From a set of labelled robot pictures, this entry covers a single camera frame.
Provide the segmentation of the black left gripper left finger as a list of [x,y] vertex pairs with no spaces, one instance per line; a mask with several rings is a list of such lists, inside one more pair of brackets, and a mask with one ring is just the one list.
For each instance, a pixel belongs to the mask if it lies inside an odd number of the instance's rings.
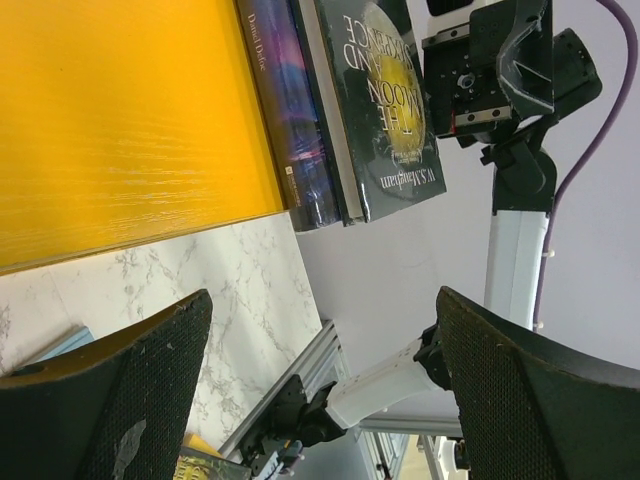
[[4,479],[170,479],[212,320],[198,290],[1,379]]

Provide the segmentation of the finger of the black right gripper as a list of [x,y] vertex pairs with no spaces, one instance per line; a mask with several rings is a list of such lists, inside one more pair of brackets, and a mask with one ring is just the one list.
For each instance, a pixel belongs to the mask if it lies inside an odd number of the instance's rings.
[[520,118],[554,112],[553,2],[512,1],[513,25],[496,60],[497,79]]

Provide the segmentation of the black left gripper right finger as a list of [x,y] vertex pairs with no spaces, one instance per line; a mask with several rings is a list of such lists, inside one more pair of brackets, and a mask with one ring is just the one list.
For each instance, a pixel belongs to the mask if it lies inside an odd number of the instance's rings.
[[638,370],[533,333],[449,287],[436,312],[473,478],[638,478]]

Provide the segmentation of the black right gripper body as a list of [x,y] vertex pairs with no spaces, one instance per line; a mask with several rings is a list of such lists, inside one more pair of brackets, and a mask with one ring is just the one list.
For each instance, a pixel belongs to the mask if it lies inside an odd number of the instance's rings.
[[595,100],[602,91],[584,43],[567,28],[554,33],[554,112],[520,118],[500,88],[496,60],[513,25],[512,1],[430,1],[428,35],[422,42],[424,81],[433,130],[462,147],[496,144],[522,122],[553,124]]

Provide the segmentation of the black Moon and Sixpence book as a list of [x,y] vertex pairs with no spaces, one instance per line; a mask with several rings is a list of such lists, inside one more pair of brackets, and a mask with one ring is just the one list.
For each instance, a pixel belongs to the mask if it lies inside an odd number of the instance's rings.
[[369,223],[446,191],[404,1],[294,1],[342,222]]

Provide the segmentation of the purple Daniel Defoe book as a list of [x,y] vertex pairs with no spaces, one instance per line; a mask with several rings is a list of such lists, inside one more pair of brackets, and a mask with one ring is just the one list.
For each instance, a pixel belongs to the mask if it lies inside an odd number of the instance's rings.
[[323,128],[289,1],[238,1],[276,170],[298,233],[340,221]]

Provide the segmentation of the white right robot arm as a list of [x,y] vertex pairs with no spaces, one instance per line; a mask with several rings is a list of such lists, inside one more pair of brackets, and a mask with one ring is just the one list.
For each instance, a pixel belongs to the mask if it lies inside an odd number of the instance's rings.
[[299,413],[306,443],[346,434],[384,407],[427,390],[450,390],[463,438],[512,444],[552,436],[535,371],[564,351],[536,331],[543,251],[558,195],[557,169],[542,147],[547,131],[594,100],[602,84],[591,58],[570,50],[572,31],[552,32],[549,1],[475,7],[461,45],[489,70],[509,113],[491,111],[448,134],[484,143],[495,168],[485,297],[476,304],[442,288],[437,321],[404,350],[363,374],[320,389]]

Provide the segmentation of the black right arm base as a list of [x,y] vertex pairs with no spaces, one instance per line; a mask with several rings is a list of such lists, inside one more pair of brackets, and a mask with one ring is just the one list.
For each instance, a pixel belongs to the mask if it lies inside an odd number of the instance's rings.
[[328,397],[336,385],[324,385],[309,399],[301,377],[289,377],[239,442],[242,464],[253,479],[272,479],[282,467],[293,465],[288,450],[301,454],[346,434],[328,413]]

